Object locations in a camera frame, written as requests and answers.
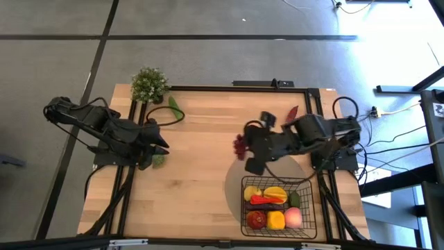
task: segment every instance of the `red apple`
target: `red apple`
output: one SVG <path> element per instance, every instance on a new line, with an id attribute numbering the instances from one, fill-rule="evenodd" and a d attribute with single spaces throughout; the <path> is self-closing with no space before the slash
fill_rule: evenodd
<path id="1" fill-rule="evenodd" d="M 302 213 L 299 208 L 289 208 L 284 213 L 285 226 L 288 228 L 300 228 L 302 225 Z"/>
<path id="2" fill-rule="evenodd" d="M 247 214 L 247 225 L 251 229 L 261 229 L 266 225 L 266 216 L 262 211 L 250 211 Z"/>

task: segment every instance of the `wooden tabletop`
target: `wooden tabletop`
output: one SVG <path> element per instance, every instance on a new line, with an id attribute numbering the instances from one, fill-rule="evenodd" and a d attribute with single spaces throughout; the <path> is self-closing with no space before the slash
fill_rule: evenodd
<path id="1" fill-rule="evenodd" d="M 261 111 L 277 117 L 275 131 L 280 132 L 287 113 L 299 106 L 298 117 L 307 113 L 303 94 L 270 92 L 203 92 L 172 91 L 185 119 L 162 127 L 161 135 L 170 145 L 170 154 L 159 169 L 137 170 L 130 196 L 124 235 L 144 238 L 193 238 L 218 240 L 291 240 L 269 237 L 247 237 L 241 233 L 239 221 L 225 197 L 227 173 L 236 162 L 232 142 L 242 133 L 244 124 L 258 119 Z M 333 118 L 335 90 L 321 89 L 325 118 Z M 130 86 L 117 84 L 111 109 L 127 117 Z M 135 121 L 139 117 L 137 106 Z M 170 110 L 158 110 L 151 116 L 159 123 L 175 118 Z M 313 169 L 309 155 L 292 156 L 309 176 Z M 285 166 L 291 172 L 292 166 Z M 116 166 L 108 166 L 91 179 L 78 232 L 89 229 L 109 204 Z M 315 241 L 326 241 L 319 189 L 311 180 L 316 214 Z M 359 232 L 369 238 L 364 209 L 356 180 L 345 171 L 336 172 L 341 207 Z M 120 206 L 117 208 L 112 233 L 117 230 Z M 333 236 L 338 238 L 336 218 L 330 208 Z"/>

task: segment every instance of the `red pepper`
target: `red pepper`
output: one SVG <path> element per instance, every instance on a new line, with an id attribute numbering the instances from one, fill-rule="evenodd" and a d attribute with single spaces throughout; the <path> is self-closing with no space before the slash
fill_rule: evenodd
<path id="1" fill-rule="evenodd" d="M 250 203 L 253 205 L 257 204 L 265 204 L 265 203 L 283 203 L 284 201 L 279 198 L 267 198 L 261 197 L 259 195 L 252 195 L 250 199 Z"/>

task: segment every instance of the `gray floor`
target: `gray floor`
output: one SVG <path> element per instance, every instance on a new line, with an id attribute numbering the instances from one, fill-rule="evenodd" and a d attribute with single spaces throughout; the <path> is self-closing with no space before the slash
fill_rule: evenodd
<path id="1" fill-rule="evenodd" d="M 360 35 L 363 40 L 108 41 L 91 98 L 109 100 L 116 83 L 128 83 L 147 65 L 164 70 L 172 85 L 230 85 L 233 80 L 276 77 L 300 87 L 336 88 L 339 94 L 356 99 L 362 113 L 371 106 L 392 111 L 418 97 L 375 96 L 376 85 L 414 85 L 444 62 L 442 26 L 427 1 L 415 0 L 412 9 L 406 3 L 376 3 L 356 15 L 335 14 L 330 0 L 291 3 L 298 9 L 279 0 L 121 1 L 111 34 Z M 101 34 L 111 4 L 110 0 L 0 0 L 0 35 Z M 346 7 L 354 10 L 363 5 Z M 80 99 L 97 46 L 98 41 L 0 40 L 0 114 L 4 117 L 0 152 L 27 161 L 22 169 L 0 166 L 0 242 L 28 240 L 35 233 L 67 138 L 45 121 L 42 108 L 56 96 Z M 341 107 L 344 114 L 352 114 L 348 103 Z M 408 124 L 406 131 L 424 124 L 418 107 L 383 117 L 373 121 L 373 140 L 404 132 L 398 129 L 400 122 Z M 80 138 L 96 142 L 82 133 Z M 363 142 L 367 138 L 363 133 Z M 368 150 L 426 141 L 425 131 L 418 131 Z M 377 158 L 390 160 L 404 153 Z M 50 238 L 76 234 L 92 159 L 87 149 L 75 146 Z M 425 151 L 393 164 L 411 169 L 431 161 Z M 402 229 L 379 222 L 369 226 L 378 242 L 412 244 L 399 241 Z"/>

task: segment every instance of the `wire basket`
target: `wire basket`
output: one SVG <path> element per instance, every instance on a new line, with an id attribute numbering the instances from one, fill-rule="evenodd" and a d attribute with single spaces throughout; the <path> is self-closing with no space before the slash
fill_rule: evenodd
<path id="1" fill-rule="evenodd" d="M 301 181 L 301 178 L 281 178 L 284 181 Z M 250 212 L 244 208 L 244 190 L 247 186 L 254 185 L 261 190 L 269 187 L 281 187 L 287 195 L 296 191 L 300 196 L 300 211 L 302 213 L 302 226 L 300 228 L 285 228 L 282 230 L 271 230 L 266 227 L 255 230 L 247 225 L 246 217 Z M 293 239 L 314 239 L 317 235 L 316 216 L 314 214 L 313 192 L 311 182 L 306 181 L 301 184 L 284 184 L 273 177 L 245 176 L 241 184 L 241 231 L 245 236 L 272 237 L 272 238 L 293 238 Z M 289 204 L 283 204 L 282 212 L 290 208 Z"/>

